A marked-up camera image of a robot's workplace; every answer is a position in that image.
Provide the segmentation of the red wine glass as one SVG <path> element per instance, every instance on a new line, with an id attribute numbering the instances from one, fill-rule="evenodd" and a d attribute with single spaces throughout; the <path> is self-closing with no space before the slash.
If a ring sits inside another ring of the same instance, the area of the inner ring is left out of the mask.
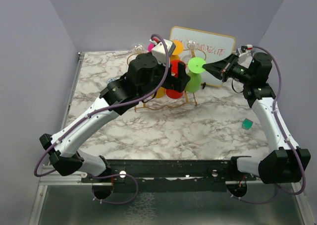
<path id="1" fill-rule="evenodd" d="M 171 75 L 176 78 L 176 84 L 172 89 L 166 89 L 166 95 L 172 99 L 179 99 L 184 94 L 185 89 L 185 75 L 186 65 L 181 60 L 172 60 L 171 62 Z"/>

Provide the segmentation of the green wine glass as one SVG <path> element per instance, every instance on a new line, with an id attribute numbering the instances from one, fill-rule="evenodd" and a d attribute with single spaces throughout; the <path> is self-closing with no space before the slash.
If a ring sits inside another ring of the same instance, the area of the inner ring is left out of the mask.
<path id="1" fill-rule="evenodd" d="M 201 73 L 205 72 L 203 65 L 206 64 L 206 61 L 200 57 L 191 58 L 188 63 L 188 76 L 190 76 L 190 81 L 185 87 L 185 91 L 190 93 L 195 93 L 199 90 L 202 83 Z"/>

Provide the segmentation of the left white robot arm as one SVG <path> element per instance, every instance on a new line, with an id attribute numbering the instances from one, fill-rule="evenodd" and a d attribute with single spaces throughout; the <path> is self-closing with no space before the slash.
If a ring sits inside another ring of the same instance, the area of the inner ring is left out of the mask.
<path id="1" fill-rule="evenodd" d="M 80 171 L 91 174 L 97 182 L 107 181 L 110 166 L 106 159 L 84 153 L 80 146 L 101 127 L 153 95 L 159 87 L 182 92 L 189 80 L 182 61 L 178 62 L 177 73 L 173 75 L 171 66 L 160 64 L 151 53 L 136 56 L 127 72 L 108 83 L 76 120 L 54 135 L 40 137 L 50 163 L 62 176 Z"/>

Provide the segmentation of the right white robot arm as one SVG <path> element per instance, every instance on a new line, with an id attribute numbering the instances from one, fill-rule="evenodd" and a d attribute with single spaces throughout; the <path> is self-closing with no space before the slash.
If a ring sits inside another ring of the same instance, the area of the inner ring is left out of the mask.
<path id="1" fill-rule="evenodd" d="M 222 82 L 232 78 L 243 84 L 243 96 L 258 117 L 269 147 L 269 154 L 263 159 L 235 158 L 235 164 L 227 169 L 228 177 L 239 181 L 249 173 L 265 184 L 302 181 L 311 155 L 292 138 L 278 110 L 277 96 L 267 83 L 272 69 L 271 56 L 256 53 L 249 67 L 244 67 L 238 63 L 238 56 L 231 54 L 223 60 L 204 64 L 203 68 Z"/>

